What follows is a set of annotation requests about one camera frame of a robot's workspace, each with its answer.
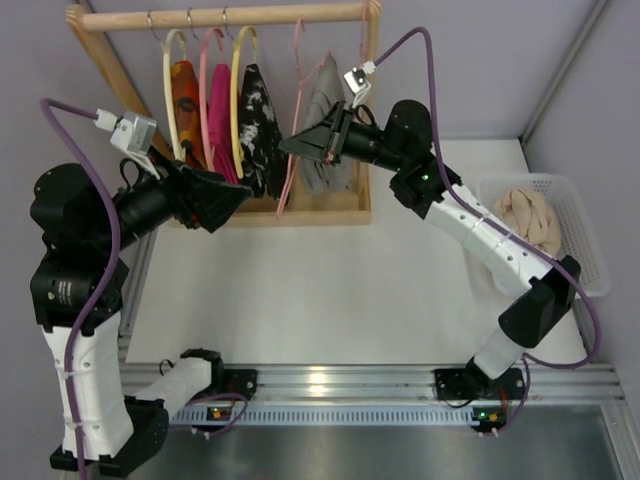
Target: wooden frame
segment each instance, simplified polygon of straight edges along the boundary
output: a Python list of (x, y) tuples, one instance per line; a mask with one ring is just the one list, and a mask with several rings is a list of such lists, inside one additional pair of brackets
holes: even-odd
[[(346, 4), (282, 5), (270, 7), (227, 8), (227, 25), (295, 24), (302, 15), (305, 23), (359, 22), (365, 5), (367, 56), (375, 59), (378, 49), (380, 0)], [(87, 54), (96, 64), (103, 78), (127, 110), (150, 116), (135, 86), (120, 64), (104, 32), (149, 30), (147, 12), (89, 13), (81, 5), (66, 9), (66, 20)], [(186, 10), (152, 12), (154, 29), (188, 28)], [(194, 27), (224, 25), (223, 9), (190, 10)], [(166, 140), (156, 132), (153, 145), (164, 155), (173, 158)], [(284, 215), (276, 219), (277, 202), (271, 198), (247, 201), (229, 221), (231, 226), (301, 226), (301, 225), (366, 225), (371, 223), (369, 169), (356, 162), (351, 189), (347, 192), (309, 195), (299, 178), (295, 178), (289, 204)]]

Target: gray garment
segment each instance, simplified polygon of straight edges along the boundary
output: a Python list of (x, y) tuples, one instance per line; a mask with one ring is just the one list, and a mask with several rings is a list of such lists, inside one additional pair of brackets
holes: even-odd
[[(338, 102), (344, 101), (342, 79), (338, 73), (335, 59), (328, 55), (324, 65), (318, 71), (318, 80), (311, 94), (311, 103), (302, 129), (318, 123)], [(342, 192), (349, 188), (353, 160), (342, 157), (338, 165), (323, 165), (318, 162), (300, 159), (298, 171), (307, 192), (317, 195), (330, 190)]]

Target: gray floor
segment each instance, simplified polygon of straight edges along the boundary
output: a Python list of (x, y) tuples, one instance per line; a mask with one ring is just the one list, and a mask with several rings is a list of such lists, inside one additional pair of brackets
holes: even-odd
[(525, 409), (495, 438), (418, 427), (247, 428), (209, 442), (173, 432), (130, 480), (622, 478), (596, 408)]

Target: beige cloth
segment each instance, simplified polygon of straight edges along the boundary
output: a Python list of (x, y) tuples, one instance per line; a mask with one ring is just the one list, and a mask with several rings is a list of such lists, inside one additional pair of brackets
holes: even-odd
[(513, 189), (493, 204), (494, 213), (532, 245), (556, 256), (560, 251), (560, 223), (544, 195)]

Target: black and white patterned garment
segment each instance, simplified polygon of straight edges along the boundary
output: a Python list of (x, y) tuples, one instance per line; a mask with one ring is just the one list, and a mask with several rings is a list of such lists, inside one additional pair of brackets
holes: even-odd
[(282, 133), (258, 66), (247, 66), (238, 107), (238, 132), (244, 153), (242, 183), (255, 197), (279, 199), (287, 176), (286, 154), (278, 149)]

